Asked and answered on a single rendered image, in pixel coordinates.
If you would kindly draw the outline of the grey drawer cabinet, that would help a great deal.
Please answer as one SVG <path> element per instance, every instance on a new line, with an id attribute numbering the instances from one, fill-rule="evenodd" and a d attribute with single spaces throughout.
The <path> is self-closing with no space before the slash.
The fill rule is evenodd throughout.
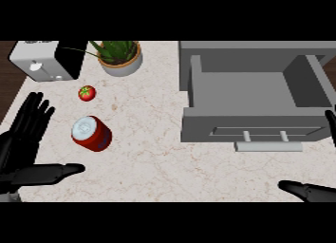
<path id="1" fill-rule="evenodd" d="M 179 41 L 179 91 L 187 90 L 190 58 L 204 72 L 281 72 L 299 55 L 324 65 L 336 56 L 336 41 Z"/>

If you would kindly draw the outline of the potted green plant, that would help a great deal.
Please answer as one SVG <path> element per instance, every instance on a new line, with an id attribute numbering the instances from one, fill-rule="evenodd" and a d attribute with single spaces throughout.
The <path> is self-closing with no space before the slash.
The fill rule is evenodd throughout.
<path id="1" fill-rule="evenodd" d="M 97 58 L 104 72 L 113 77 L 131 75 L 143 64 L 143 52 L 137 41 L 95 41 L 89 42 L 95 53 L 84 51 L 78 47 L 64 47 L 64 49 L 85 52 Z"/>

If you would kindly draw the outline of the white and black toaster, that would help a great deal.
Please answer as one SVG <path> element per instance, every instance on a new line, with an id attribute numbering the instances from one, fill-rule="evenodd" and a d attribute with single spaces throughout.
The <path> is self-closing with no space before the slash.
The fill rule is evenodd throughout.
<path id="1" fill-rule="evenodd" d="M 86 41 L 17 41 L 8 56 L 35 82 L 76 80 Z"/>

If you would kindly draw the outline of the red soda can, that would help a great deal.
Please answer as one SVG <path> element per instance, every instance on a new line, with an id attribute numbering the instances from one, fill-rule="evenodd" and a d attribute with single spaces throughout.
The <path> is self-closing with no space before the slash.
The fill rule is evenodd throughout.
<path id="1" fill-rule="evenodd" d="M 112 131 L 95 116 L 82 117 L 70 129 L 72 141 L 94 152 L 110 145 Z"/>

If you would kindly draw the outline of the grey open drawer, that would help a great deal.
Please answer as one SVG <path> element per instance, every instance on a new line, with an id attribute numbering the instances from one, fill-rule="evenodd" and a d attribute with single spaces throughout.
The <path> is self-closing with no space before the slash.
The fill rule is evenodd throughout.
<path id="1" fill-rule="evenodd" d="M 330 136 L 324 111 L 336 92 L 314 55 L 299 55 L 280 72 L 204 72 L 190 58 L 188 107 L 181 141 L 317 141 Z"/>

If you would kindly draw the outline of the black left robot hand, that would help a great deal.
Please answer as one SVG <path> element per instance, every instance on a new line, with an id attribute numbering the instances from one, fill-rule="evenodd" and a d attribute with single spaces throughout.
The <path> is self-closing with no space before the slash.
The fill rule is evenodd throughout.
<path id="1" fill-rule="evenodd" d="M 22 186 L 58 183 L 82 173 L 79 163 L 36 164 L 39 142 L 54 108 L 41 92 L 30 92 L 16 112 L 10 130 L 0 135 L 0 194 L 14 193 Z"/>

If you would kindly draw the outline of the red tomato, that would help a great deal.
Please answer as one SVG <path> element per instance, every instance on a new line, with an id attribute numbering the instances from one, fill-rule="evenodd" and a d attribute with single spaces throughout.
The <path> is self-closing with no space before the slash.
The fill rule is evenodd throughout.
<path id="1" fill-rule="evenodd" d="M 78 98 L 81 101 L 88 102 L 97 95 L 95 89 L 85 85 L 78 90 Z"/>

